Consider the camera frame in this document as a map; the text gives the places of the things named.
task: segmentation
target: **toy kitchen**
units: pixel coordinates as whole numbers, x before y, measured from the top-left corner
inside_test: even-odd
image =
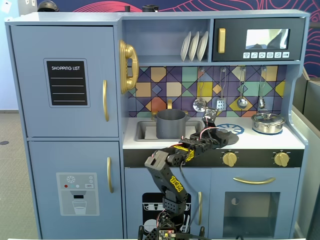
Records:
[[[195,133],[224,140],[171,167],[188,193],[179,230],[293,237],[308,13],[35,12],[5,24],[40,239],[147,235],[164,205],[145,162]]]

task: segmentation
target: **gray pot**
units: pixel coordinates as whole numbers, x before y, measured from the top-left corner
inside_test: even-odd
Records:
[[[277,134],[282,131],[286,120],[273,113],[257,113],[252,117],[253,130],[262,134]]]
[[[178,109],[158,111],[155,116],[158,139],[180,139],[186,136],[186,121],[190,116]]]

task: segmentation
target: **stove burner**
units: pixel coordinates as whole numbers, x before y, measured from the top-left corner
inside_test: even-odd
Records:
[[[242,126],[232,123],[219,124],[217,127],[227,130],[228,132],[232,132],[236,135],[243,134],[245,132],[245,129]]]

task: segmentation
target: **water dispenser sticker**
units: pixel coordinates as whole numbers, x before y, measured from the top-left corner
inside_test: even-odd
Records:
[[[90,106],[85,59],[45,59],[44,65],[50,107]]]
[[[62,216],[99,216],[95,172],[57,172],[56,181]]]

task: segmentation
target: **gray door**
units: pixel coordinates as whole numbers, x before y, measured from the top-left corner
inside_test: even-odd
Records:
[[[196,192],[193,192],[186,184],[178,168],[173,167],[172,173],[182,183],[191,196],[191,204],[187,203],[184,214],[183,230],[190,223],[190,232],[198,235],[201,226],[205,227],[205,235],[208,236],[209,219],[209,195],[210,195],[210,168],[183,168],[183,173]],[[136,239],[138,228],[144,225],[145,229],[153,229],[157,215],[162,208],[162,196],[154,183],[149,171],[146,168],[125,168],[125,199],[126,199],[126,226],[127,238]],[[202,194],[202,216],[199,224],[199,212],[195,213],[199,205],[199,192]]]
[[[209,238],[288,239],[299,174],[300,168],[213,168]]]
[[[123,238],[118,142],[33,141],[29,148],[43,239]]]
[[[118,137],[112,27],[12,26],[11,33],[28,137]]]

